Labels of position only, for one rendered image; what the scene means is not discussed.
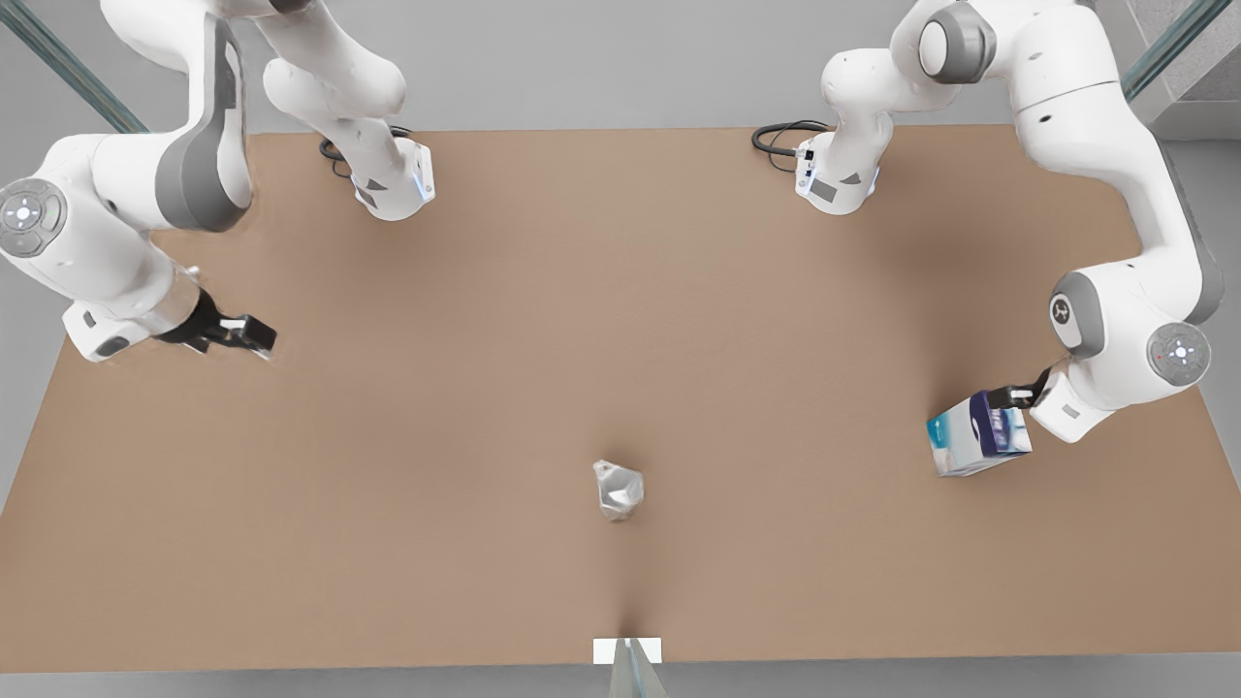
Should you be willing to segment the white and blue carton box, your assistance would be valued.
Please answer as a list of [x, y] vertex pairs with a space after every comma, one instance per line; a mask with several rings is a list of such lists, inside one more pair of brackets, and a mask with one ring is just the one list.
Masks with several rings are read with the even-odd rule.
[[975, 474], [1033, 451], [1023, 411], [992, 409], [987, 392], [931, 419], [926, 431], [939, 477]]

